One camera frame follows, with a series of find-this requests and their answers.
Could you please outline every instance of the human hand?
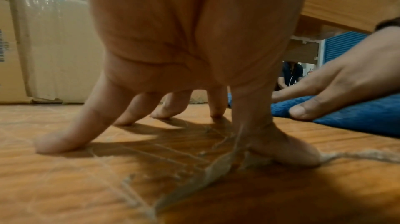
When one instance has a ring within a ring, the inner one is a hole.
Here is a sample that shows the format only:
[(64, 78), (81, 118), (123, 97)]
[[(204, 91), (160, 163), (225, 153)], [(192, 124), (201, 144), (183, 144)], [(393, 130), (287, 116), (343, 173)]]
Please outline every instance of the human hand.
[(272, 101), (316, 95), (289, 110), (295, 119), (313, 120), (342, 107), (399, 90), (400, 27), (387, 27), (297, 84), (273, 92)]
[(303, 1), (90, 0), (106, 49), (103, 73), (79, 117), (39, 139), (36, 150), (83, 146), (118, 117), (127, 124), (151, 113), (166, 93), (154, 117), (182, 111), (193, 89), (207, 90), (211, 115), (221, 115), (230, 86), (233, 130), (242, 142), (282, 163), (318, 165), (319, 152), (278, 130), (270, 112)]

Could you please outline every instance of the fingernail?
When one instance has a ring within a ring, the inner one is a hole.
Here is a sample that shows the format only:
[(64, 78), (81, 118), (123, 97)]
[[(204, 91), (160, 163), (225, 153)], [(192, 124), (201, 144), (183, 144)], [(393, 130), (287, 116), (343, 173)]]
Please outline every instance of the fingernail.
[(302, 119), (306, 115), (305, 109), (302, 105), (296, 105), (293, 106), (290, 110), (289, 113), (292, 117), (297, 118), (297, 119)]

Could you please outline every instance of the blue cloth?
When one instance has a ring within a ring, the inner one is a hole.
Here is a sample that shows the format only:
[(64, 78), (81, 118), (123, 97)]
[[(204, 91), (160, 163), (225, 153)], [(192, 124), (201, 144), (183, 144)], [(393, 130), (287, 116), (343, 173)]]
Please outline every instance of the blue cloth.
[[(289, 109), (312, 96), (286, 100), (271, 105), (275, 117), (289, 117)], [(351, 105), (313, 122), (371, 134), (400, 137), (400, 94)]]

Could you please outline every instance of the blue roller shutter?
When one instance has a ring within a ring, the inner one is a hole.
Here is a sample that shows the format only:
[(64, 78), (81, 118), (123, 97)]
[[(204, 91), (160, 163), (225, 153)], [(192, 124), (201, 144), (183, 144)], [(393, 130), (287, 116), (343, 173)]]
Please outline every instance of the blue roller shutter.
[(366, 34), (347, 32), (326, 39), (324, 63), (332, 61), (333, 59), (343, 55), (366, 37)]

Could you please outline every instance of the dark shirt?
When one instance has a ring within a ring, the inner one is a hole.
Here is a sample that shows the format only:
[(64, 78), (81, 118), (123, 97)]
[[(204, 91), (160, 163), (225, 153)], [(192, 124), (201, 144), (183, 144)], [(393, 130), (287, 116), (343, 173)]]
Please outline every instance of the dark shirt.
[(296, 63), (292, 71), (290, 63), (283, 62), (283, 70), (281, 77), (284, 77), (285, 84), (287, 86), (294, 85), (294, 83), (298, 81), (300, 77), (303, 77), (303, 67), (300, 64)]

